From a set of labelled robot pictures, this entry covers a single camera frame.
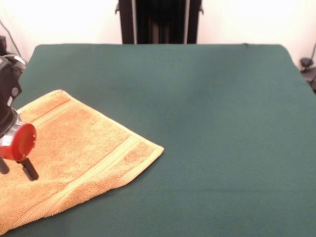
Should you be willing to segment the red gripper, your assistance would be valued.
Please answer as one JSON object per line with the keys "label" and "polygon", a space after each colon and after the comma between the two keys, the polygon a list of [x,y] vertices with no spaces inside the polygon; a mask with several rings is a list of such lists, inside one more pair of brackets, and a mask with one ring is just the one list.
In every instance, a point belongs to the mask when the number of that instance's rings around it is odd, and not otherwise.
{"label": "red gripper", "polygon": [[31,161],[26,158],[35,146],[37,132],[30,123],[14,125],[0,138],[0,173],[7,174],[9,167],[3,159],[17,161],[29,180],[37,180],[39,175]]}

